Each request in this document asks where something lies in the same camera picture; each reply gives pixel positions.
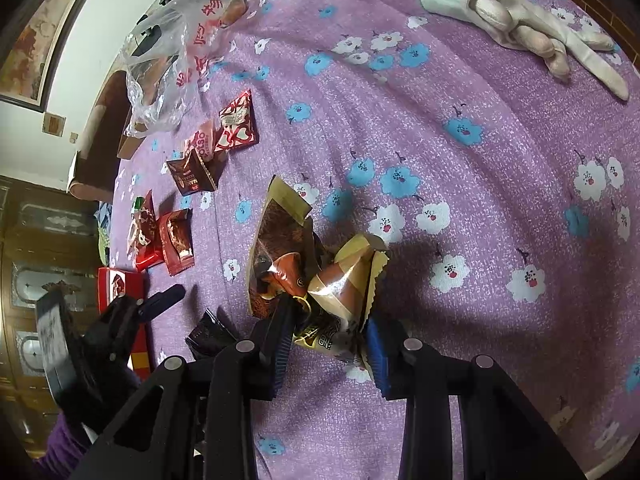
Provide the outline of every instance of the bedsheet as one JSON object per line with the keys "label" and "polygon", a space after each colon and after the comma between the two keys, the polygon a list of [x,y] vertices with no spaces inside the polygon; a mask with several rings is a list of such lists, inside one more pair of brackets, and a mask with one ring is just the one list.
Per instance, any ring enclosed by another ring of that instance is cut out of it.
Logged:
{"label": "bedsheet", "polygon": [[[535,1],[599,28],[569,0]],[[205,308],[248,334],[248,251],[279,174],[325,243],[358,230],[387,241],[375,307],[410,335],[492,355],[584,470],[628,447],[640,431],[640,80],[624,53],[603,56],[627,104],[575,60],[564,86],[419,0],[250,0],[229,32],[179,129],[146,139],[116,181],[112,265],[131,267],[135,196],[193,209],[195,266],[149,270],[151,293],[188,290],[152,323],[153,359],[190,357],[184,337]],[[246,88],[259,143],[231,152],[216,192],[181,197],[165,160]],[[396,478],[403,424],[404,402],[384,401],[363,370],[294,346],[278,397],[254,405],[260,477]]]}

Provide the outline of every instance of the painting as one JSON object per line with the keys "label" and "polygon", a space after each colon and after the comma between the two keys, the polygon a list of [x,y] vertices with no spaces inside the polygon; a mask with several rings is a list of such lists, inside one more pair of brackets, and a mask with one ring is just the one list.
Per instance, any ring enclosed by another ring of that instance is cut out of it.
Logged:
{"label": "painting", "polygon": [[43,1],[0,68],[0,100],[45,110],[56,64],[84,1]]}

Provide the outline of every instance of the white wall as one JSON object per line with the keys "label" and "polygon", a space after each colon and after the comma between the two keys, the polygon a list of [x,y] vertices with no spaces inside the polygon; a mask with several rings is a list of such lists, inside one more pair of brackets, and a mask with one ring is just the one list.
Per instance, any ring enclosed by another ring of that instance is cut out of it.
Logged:
{"label": "white wall", "polygon": [[0,102],[0,174],[66,189],[84,124],[124,38],[155,0],[86,0],[66,40],[47,111],[66,117],[62,137],[42,132],[43,115]]}

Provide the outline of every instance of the white glove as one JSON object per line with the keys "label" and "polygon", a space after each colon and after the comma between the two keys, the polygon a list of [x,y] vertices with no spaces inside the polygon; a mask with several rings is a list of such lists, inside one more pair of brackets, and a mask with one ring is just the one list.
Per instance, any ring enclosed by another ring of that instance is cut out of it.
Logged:
{"label": "white glove", "polygon": [[622,100],[629,99],[625,81],[589,47],[613,50],[613,40],[597,32],[576,32],[528,0],[420,0],[429,12],[473,23],[497,43],[530,50],[543,57],[549,71],[563,81],[569,77],[566,49],[581,65]]}

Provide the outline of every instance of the red and yellow box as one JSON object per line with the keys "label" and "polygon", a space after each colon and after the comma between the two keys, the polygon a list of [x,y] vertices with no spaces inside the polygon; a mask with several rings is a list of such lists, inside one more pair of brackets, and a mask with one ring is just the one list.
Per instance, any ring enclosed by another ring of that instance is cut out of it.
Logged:
{"label": "red and yellow box", "polygon": [[[98,310],[102,314],[107,307],[124,292],[134,300],[145,299],[145,279],[141,272],[131,272],[129,270],[113,269],[112,267],[101,267],[98,269]],[[145,380],[151,375],[149,366],[149,354],[146,348],[146,330],[140,326],[136,339],[131,348],[129,358],[129,368]]]}

